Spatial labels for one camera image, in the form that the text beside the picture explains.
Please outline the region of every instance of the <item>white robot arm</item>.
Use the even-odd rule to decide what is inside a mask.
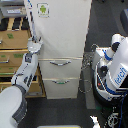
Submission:
[[[28,92],[38,65],[41,41],[33,43],[29,40],[32,52],[25,53],[22,64],[12,77],[12,86],[0,93],[0,127],[17,128],[27,111],[25,94]]]

